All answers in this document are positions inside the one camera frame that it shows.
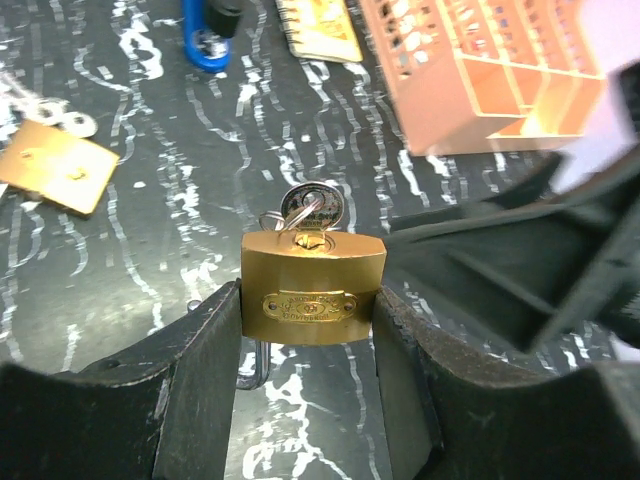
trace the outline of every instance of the white surface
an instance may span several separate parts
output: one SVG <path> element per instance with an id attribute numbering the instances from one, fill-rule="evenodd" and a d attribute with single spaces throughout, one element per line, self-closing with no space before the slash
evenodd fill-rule
<path id="1" fill-rule="evenodd" d="M 582 26 L 600 68 L 612 74 L 640 60 L 640 1 L 585 0 Z M 572 160 L 553 182 L 556 191 L 582 183 L 636 142 L 616 79 L 611 77 L 587 126 L 585 137 L 563 149 Z M 621 361 L 640 362 L 640 351 L 612 338 Z"/>

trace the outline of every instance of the orange organizer box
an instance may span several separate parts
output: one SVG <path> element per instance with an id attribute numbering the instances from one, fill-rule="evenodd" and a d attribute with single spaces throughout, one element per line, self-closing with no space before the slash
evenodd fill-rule
<path id="1" fill-rule="evenodd" d="M 414 155 L 558 148 L 605 77 L 581 0 L 361 0 Z"/>

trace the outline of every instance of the spiral notebook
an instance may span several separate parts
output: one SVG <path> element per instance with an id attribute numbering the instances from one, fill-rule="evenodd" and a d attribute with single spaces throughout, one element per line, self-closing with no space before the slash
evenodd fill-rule
<path id="1" fill-rule="evenodd" d="M 296 57 L 329 62 L 361 62 L 344 0 L 276 0 L 280 19 Z"/>

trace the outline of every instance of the key head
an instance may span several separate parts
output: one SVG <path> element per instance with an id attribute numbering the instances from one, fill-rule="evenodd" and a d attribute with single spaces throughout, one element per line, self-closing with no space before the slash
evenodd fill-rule
<path id="1" fill-rule="evenodd" d="M 337 225 L 344 213 L 344 200 L 340 191 L 323 182 L 306 182 L 289 190 L 280 206 L 283 218 L 293 211 L 311 205 L 314 201 L 320 205 L 298 225 L 300 230 L 328 230 Z"/>

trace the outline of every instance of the marble surface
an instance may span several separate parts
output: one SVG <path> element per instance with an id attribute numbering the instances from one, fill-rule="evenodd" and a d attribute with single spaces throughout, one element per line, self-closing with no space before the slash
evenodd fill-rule
<path id="1" fill-rule="evenodd" d="M 383 235 L 390 218 L 486 197 L 525 175 L 533 154 L 411 157 L 384 81 L 362 64 L 298 60 L 275 4 L 246 2 L 228 71 L 182 53 L 180 2 L 0 2 L 0 60 L 39 94 L 93 115 L 94 140 L 121 156 L 86 220 L 8 191 L 0 200 L 0 359 L 79 370 L 184 314 L 239 274 L 239 241 L 291 186 L 344 194 L 342 228 Z M 0 101 L 0 139 L 19 124 Z M 487 353 L 539 371 L 610 358 L 588 324 L 525 357 L 432 312 L 416 311 Z M 253 357 L 246 342 L 241 370 Z M 273 346 L 270 381 L 238 392 L 227 477 L 389 479 L 370 342 Z"/>

